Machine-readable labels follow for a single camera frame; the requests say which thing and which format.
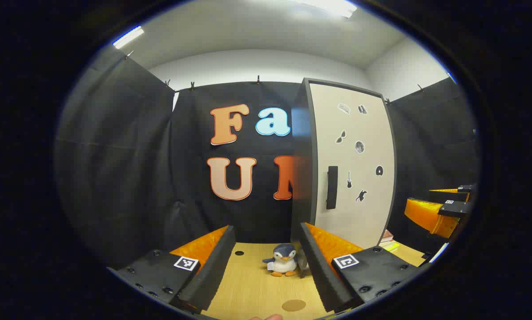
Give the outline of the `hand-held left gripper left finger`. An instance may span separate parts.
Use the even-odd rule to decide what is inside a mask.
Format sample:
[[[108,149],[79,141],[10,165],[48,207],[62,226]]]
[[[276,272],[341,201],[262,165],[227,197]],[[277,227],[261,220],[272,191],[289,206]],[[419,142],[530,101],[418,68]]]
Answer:
[[[172,251],[154,249],[109,272],[158,304],[199,314],[215,298],[235,243],[235,229],[227,225]]]

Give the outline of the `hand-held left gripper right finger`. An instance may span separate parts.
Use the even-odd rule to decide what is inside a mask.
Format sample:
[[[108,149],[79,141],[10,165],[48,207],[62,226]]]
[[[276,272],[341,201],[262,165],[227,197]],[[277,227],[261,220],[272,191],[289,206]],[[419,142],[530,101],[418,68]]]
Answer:
[[[327,312],[357,308],[399,288],[420,271],[381,246],[361,249],[309,223],[298,228],[315,287]]]

